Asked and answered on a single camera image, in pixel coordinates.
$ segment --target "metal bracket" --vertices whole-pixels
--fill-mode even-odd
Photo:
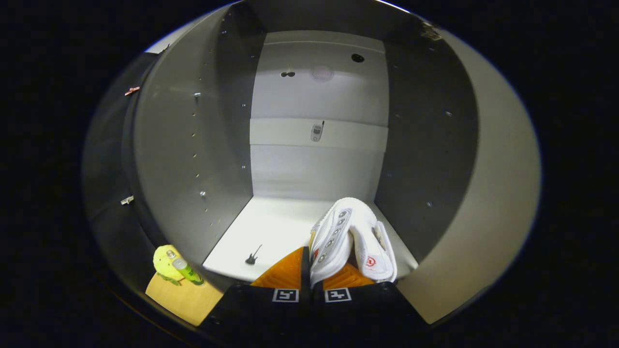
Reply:
[[[140,86],[137,86],[137,87],[132,87],[132,88],[130,88],[130,89],[129,89],[129,90],[128,90],[125,94],[124,94],[124,96],[126,97],[126,96],[128,96],[129,94],[132,94],[133,92],[138,91],[138,90],[140,90]]]
[[[133,202],[133,200],[134,200],[133,196],[129,196],[129,197],[123,199],[122,201],[120,201],[120,204],[121,205],[129,204],[129,203]]]
[[[442,39],[443,37],[441,35],[438,35],[438,33],[435,31],[436,29],[437,28],[434,25],[428,22],[424,22],[422,37],[427,37],[429,39],[432,39],[433,41],[438,41]]]

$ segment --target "white shelf floor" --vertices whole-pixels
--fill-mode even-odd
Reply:
[[[203,266],[213,272],[243,281],[255,281],[284,256],[310,242],[310,230],[333,205],[333,201],[267,198],[254,196],[236,217]],[[385,224],[396,254],[397,277],[408,275],[418,264],[383,213],[368,204]],[[245,260],[256,251],[256,264]]]

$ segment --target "yellow plush toy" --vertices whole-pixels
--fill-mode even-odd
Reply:
[[[158,247],[153,255],[153,265],[155,265],[157,274],[161,278],[172,282],[174,285],[180,285],[178,281],[184,278],[183,275],[172,266],[172,261],[180,257],[181,255],[178,253],[178,250],[172,245]]]

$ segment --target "screw hole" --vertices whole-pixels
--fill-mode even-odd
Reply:
[[[356,53],[350,56],[350,58],[352,59],[353,62],[356,62],[356,63],[362,63],[365,60],[365,58],[362,55],[356,54]]]

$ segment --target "white sneaker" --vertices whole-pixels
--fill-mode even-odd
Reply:
[[[353,240],[359,271],[375,282],[394,281],[396,259],[382,222],[356,198],[342,198],[312,228],[311,287],[337,273],[350,256]]]

